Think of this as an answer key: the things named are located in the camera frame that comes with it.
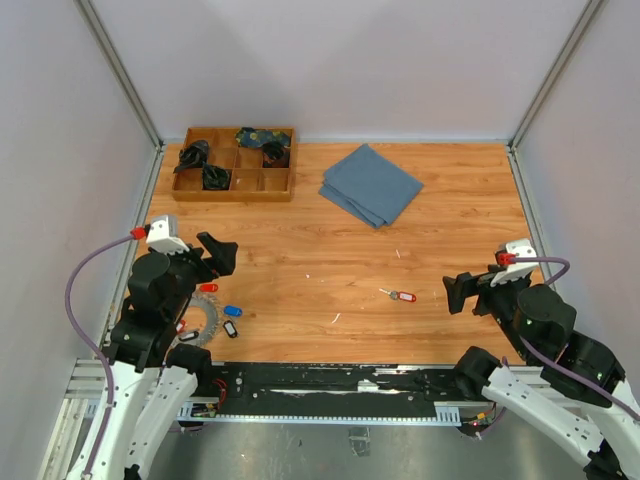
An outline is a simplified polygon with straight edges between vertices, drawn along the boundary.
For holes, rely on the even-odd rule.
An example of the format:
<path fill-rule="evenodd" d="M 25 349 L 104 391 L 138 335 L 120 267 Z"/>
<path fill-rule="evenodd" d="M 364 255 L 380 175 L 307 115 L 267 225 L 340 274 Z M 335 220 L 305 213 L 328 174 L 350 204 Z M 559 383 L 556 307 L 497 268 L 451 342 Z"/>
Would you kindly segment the key with red tag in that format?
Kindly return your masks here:
<path fill-rule="evenodd" d="M 404 291 L 387 290 L 384 288 L 380 288 L 379 291 L 387 295 L 391 300 L 394 300 L 394 301 L 404 301 L 408 303 L 414 303 L 417 300 L 417 297 L 414 294 L 404 292 Z"/>

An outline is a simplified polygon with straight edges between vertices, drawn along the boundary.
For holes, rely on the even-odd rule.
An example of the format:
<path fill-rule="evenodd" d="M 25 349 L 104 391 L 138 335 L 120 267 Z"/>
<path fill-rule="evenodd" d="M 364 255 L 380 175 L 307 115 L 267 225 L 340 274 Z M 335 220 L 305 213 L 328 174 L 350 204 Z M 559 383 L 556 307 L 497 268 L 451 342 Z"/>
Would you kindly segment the metal disc with keyrings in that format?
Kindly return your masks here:
<path fill-rule="evenodd" d="M 220 305 L 215 295 L 196 291 L 188 304 L 188 307 L 180 319 L 186 323 L 183 332 L 197 330 L 199 337 L 193 341 L 181 342 L 177 333 L 171 346 L 180 344 L 193 345 L 196 347 L 206 347 L 215 337 L 218 328 L 221 326 L 222 314 Z"/>

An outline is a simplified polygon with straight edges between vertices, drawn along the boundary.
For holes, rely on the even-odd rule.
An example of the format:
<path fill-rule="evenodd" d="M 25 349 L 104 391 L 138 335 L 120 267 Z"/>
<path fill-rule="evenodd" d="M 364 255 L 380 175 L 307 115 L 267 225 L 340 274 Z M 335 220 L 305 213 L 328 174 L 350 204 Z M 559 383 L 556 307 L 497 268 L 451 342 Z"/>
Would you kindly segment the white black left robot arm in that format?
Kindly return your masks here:
<path fill-rule="evenodd" d="M 70 479 L 146 478 L 187 398 L 212 387 L 220 402 L 228 395 L 228 384 L 212 370 L 210 351 L 173 341 L 197 287 L 233 274 L 238 245 L 201 232 L 194 247 L 174 234 L 154 237 L 152 230 L 136 227 L 89 255 L 141 239 L 149 244 L 132 266 L 109 345 L 100 348 L 76 331 L 100 361 L 105 385 Z"/>

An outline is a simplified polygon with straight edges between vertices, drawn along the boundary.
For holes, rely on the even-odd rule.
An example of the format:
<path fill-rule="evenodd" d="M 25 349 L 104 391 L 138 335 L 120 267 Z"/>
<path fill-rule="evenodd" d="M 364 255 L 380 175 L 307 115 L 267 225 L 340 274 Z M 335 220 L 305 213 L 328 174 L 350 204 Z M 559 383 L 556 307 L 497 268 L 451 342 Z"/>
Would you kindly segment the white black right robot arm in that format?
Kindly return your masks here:
<path fill-rule="evenodd" d="M 493 285 L 494 276 L 444 277 L 450 313 L 476 298 L 475 314 L 491 316 L 525 364 L 539 368 L 541 379 L 579 411 L 534 392 L 505 362 L 476 346 L 454 367 L 455 392 L 505 407 L 563 449 L 589 479 L 638 478 L 639 404 L 615 354 L 575 330 L 576 309 L 550 286 L 528 277 Z"/>

